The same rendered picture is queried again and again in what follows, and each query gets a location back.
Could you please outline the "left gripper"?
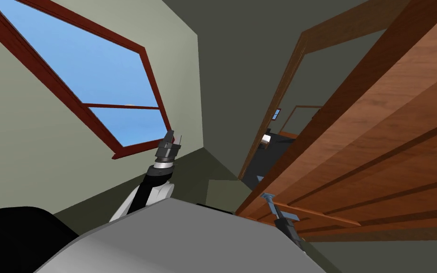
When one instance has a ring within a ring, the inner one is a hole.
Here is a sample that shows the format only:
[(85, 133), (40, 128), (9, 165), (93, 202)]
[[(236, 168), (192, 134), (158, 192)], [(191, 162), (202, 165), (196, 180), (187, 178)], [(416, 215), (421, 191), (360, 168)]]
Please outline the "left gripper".
[(174, 131), (167, 131), (164, 139), (158, 144), (158, 149), (155, 154), (156, 162), (173, 162), (181, 148), (181, 135), (176, 136), (176, 144), (174, 142)]

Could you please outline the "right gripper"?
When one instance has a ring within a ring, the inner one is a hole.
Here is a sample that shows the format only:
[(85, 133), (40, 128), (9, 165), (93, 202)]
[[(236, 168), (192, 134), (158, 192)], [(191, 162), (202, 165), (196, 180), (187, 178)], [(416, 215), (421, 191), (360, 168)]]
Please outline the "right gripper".
[(293, 241), (296, 246), (298, 246), (302, 251), (304, 251), (302, 246), (302, 239), (297, 234), (296, 230), (294, 229), (293, 222), (291, 221), (291, 220), (299, 221), (300, 220), (299, 217), (295, 214), (291, 214), (288, 212), (280, 212), (277, 206), (273, 202), (273, 197), (274, 195), (265, 192), (262, 193), (261, 195), (261, 198), (265, 199), (266, 203), (268, 204), (271, 213), (275, 215), (277, 218), (274, 221), (275, 226), (281, 232), (283, 232), (291, 241)]

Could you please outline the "brown door handle bar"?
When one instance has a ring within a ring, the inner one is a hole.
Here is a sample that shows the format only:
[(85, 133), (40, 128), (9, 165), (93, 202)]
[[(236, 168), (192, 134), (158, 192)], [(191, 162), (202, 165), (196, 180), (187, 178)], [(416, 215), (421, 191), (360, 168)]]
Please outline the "brown door handle bar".
[(315, 221), (319, 221), (322, 223), (328, 223), (332, 225), (339, 225), (346, 228), (353, 228), (353, 227), (360, 227), (360, 223), (356, 222), (354, 220), (345, 219), (345, 218), (339, 218), (339, 217), (332, 217), (325, 215), (321, 212), (304, 209), (304, 208), (298, 208), (298, 207), (291, 207), (287, 206), (286, 204), (274, 202), (275, 206), (279, 208), (280, 211), (288, 212), (291, 214), (296, 215), (298, 218), (310, 218)]

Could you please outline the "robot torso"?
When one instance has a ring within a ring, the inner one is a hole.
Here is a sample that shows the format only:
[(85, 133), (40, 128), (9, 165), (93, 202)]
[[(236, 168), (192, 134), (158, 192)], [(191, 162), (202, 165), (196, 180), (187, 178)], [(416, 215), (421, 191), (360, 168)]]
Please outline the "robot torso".
[(95, 228), (35, 273), (325, 273), (280, 230), (168, 198)]

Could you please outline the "red-framed window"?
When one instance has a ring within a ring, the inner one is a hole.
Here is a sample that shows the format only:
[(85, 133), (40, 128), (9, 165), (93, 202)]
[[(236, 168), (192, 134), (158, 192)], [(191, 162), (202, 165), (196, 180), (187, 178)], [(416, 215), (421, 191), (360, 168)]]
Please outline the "red-framed window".
[(52, 0), (0, 0), (0, 42), (119, 159), (172, 130), (144, 47)]

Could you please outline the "brown wooden door leaf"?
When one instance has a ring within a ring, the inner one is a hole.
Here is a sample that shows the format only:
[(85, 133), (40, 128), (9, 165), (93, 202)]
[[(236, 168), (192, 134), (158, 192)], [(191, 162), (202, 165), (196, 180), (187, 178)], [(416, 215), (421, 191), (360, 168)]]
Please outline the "brown wooden door leaf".
[(354, 220), (300, 218), (309, 242), (437, 240), (437, 0), (411, 0), (237, 210), (273, 202)]

